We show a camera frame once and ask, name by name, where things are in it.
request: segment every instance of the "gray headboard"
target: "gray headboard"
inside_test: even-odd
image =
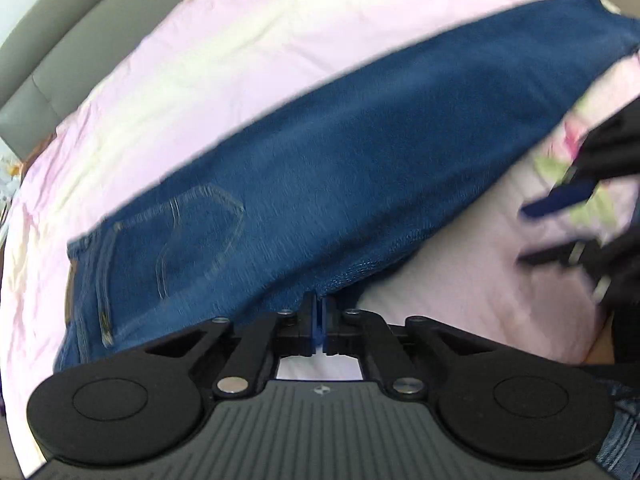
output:
[[[0,46],[0,137],[24,159],[181,0],[39,0]]]

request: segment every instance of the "metal screw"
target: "metal screw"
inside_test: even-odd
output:
[[[240,394],[248,387],[248,381],[242,377],[225,377],[218,381],[218,389],[226,394]]]
[[[394,381],[393,389],[399,394],[419,394],[424,389],[424,383],[415,377],[401,377]]]

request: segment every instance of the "blue denim jeans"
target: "blue denim jeans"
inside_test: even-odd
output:
[[[640,392],[614,381],[606,382],[616,401],[616,414],[597,462],[619,480],[640,478]]]
[[[546,0],[295,99],[69,244],[56,370],[214,316],[295,308],[415,251],[640,44],[600,0]]]

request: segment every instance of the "jeans back pocket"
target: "jeans back pocket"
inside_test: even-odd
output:
[[[235,247],[243,216],[241,203],[225,191],[196,186],[115,222],[96,268],[103,344],[113,346],[129,323],[216,274]]]

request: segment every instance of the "brown leather patch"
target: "brown leather patch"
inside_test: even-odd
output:
[[[65,324],[71,323],[71,317],[74,312],[74,282],[76,280],[77,270],[78,260],[71,260],[71,265],[69,266],[69,277],[66,280]]]

